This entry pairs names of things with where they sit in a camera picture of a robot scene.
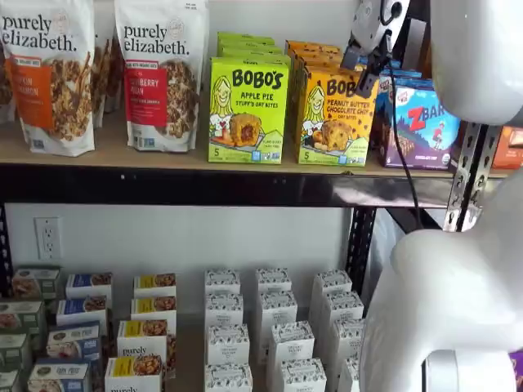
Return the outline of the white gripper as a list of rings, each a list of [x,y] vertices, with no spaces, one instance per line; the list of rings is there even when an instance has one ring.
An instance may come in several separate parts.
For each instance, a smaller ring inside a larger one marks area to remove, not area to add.
[[[358,96],[370,96],[374,83],[392,59],[392,49],[405,21],[410,0],[361,1],[356,8],[351,37],[341,68],[353,70],[360,57],[367,55],[367,67],[361,73],[355,90]]]

